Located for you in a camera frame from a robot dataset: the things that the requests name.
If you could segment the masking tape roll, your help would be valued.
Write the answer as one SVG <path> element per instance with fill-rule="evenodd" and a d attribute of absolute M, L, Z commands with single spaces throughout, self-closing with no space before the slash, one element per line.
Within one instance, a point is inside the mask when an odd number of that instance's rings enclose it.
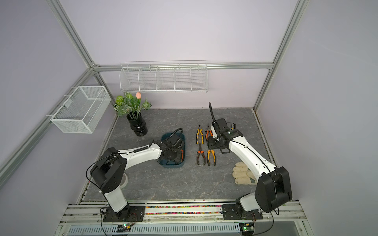
<path fill-rule="evenodd" d="M 129 182 L 128 176 L 126 175 L 126 173 L 123 173 L 123 177 L 122 177 L 122 180 L 121 180 L 120 188 L 121 189 L 125 188 L 126 185 L 128 184 L 128 182 Z"/>

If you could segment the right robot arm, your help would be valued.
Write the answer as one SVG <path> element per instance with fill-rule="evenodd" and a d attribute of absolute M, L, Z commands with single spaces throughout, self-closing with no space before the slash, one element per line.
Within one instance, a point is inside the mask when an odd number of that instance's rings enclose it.
<path fill-rule="evenodd" d="M 237 200 L 241 210 L 260 209 L 269 213 L 292 200 L 290 176 L 285 167 L 278 168 L 266 160 L 238 129 L 229 128 L 225 119 L 213 120 L 211 130 L 213 136 L 208 138 L 208 147 L 233 152 L 257 178 L 255 192 Z"/>

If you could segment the yellow long nose pliers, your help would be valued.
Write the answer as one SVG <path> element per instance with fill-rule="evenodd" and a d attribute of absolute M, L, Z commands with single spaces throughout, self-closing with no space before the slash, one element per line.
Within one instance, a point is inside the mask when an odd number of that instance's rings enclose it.
<path fill-rule="evenodd" d="M 213 160 L 213 165 L 216 166 L 217 159 L 216 159 L 215 151 L 214 151 L 213 149 L 209 149 L 209 150 L 207 151 L 207 157 L 206 157 L 206 160 L 207 160 L 207 165 L 208 165 L 208 166 L 211 165 L 211 160 Z"/>

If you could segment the grey orange Greener pliers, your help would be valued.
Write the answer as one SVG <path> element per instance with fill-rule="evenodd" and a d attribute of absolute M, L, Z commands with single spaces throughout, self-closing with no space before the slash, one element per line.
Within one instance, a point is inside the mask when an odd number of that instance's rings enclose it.
<path fill-rule="evenodd" d="M 206 139 L 206 141 L 209 140 L 209 137 L 213 137 L 213 132 L 212 132 L 212 129 L 211 129 L 211 126 L 210 126 L 210 125 L 207 126 L 207 129 L 206 129 L 206 132 L 205 132 L 205 133 L 206 133 L 206 134 L 205 134 L 205 139 Z"/>

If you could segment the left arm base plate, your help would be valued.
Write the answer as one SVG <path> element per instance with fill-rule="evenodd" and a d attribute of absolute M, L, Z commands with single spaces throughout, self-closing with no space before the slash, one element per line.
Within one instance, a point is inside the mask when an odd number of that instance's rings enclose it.
<path fill-rule="evenodd" d="M 100 212 L 103 222 L 141 222 L 145 215 L 144 206 L 126 206 L 116 213 L 110 206 L 103 207 Z"/>

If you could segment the orange black pliers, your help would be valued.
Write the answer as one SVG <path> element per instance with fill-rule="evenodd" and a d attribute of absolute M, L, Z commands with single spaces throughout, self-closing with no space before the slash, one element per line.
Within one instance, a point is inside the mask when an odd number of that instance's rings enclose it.
<path fill-rule="evenodd" d="M 206 157 L 204 155 L 204 151 L 202 150 L 202 145 L 199 143 L 198 145 L 198 151 L 197 151 L 197 156 L 196 156 L 196 163 L 197 165 L 200 165 L 200 158 L 202 157 L 203 159 L 203 165 L 206 164 Z"/>

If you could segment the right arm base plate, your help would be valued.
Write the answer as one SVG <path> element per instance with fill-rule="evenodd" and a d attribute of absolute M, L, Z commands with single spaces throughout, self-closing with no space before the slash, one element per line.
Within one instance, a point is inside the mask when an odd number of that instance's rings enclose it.
<path fill-rule="evenodd" d="M 261 220 L 263 219 L 261 211 L 258 209 L 245 211 L 239 204 L 224 204 L 220 208 L 220 213 L 224 220 Z"/>

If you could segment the black vase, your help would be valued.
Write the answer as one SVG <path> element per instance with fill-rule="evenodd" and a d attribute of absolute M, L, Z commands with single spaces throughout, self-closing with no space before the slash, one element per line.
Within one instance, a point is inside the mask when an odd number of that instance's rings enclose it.
<path fill-rule="evenodd" d="M 130 123 L 130 127 L 136 136 L 142 137 L 148 133 L 146 122 L 142 117 L 142 114 L 139 113 L 136 119 L 132 119 L 131 114 L 127 115 L 127 120 Z"/>

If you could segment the yellow grey pliers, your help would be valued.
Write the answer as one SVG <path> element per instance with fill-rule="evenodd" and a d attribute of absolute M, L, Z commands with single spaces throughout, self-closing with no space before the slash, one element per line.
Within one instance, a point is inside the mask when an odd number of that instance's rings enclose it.
<path fill-rule="evenodd" d="M 204 135 L 203 135 L 202 127 L 201 127 L 200 124 L 197 127 L 196 143 L 197 144 L 204 144 Z"/>

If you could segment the beige work glove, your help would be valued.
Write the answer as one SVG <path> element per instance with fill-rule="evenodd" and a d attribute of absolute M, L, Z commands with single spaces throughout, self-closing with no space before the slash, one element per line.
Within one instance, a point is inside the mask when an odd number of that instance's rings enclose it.
<path fill-rule="evenodd" d="M 232 176 L 237 185 L 257 185 L 258 183 L 252 171 L 243 162 L 237 162 L 235 164 Z"/>

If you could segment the aluminium front rail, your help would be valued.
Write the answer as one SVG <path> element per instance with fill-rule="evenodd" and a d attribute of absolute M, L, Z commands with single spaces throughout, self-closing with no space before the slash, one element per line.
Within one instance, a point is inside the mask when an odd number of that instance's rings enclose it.
<path fill-rule="evenodd" d="M 131 201 L 130 212 L 135 212 L 142 218 L 142 223 L 205 223 L 223 222 L 224 205 L 234 205 L 230 199 L 215 200 L 158 200 Z M 94 225 L 103 218 L 100 210 L 107 206 L 105 202 L 83 202 L 79 205 L 69 205 L 60 221 L 60 225 Z M 258 210 L 255 213 L 257 221 L 307 221 L 307 217 L 298 201 L 288 202 L 272 213 Z"/>

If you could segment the white mesh basket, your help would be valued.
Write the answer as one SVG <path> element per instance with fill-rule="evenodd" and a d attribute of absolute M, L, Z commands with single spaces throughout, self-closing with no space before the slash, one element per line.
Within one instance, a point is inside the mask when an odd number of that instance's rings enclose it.
<path fill-rule="evenodd" d="M 92 134 L 110 101 L 103 86 L 78 86 L 50 121 L 63 133 Z"/>

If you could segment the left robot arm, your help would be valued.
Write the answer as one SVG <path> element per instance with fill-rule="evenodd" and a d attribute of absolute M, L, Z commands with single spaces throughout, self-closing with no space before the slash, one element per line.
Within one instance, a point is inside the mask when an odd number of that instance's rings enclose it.
<path fill-rule="evenodd" d="M 166 139 L 126 150 L 108 148 L 90 170 L 95 185 L 115 213 L 128 207 L 121 190 L 125 170 L 138 164 L 157 160 L 161 166 L 178 166 L 185 160 L 185 138 L 170 134 Z"/>

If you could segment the green artificial plant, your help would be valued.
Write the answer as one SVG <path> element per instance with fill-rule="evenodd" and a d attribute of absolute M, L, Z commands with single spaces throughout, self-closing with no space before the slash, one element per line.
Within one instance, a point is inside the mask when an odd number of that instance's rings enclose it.
<path fill-rule="evenodd" d="M 136 94 L 125 92 L 124 95 L 117 96 L 116 103 L 113 106 L 117 116 L 129 116 L 131 120 L 137 120 L 141 110 L 149 110 L 152 107 L 152 104 L 147 99 L 142 102 L 141 98 L 141 92 Z"/>

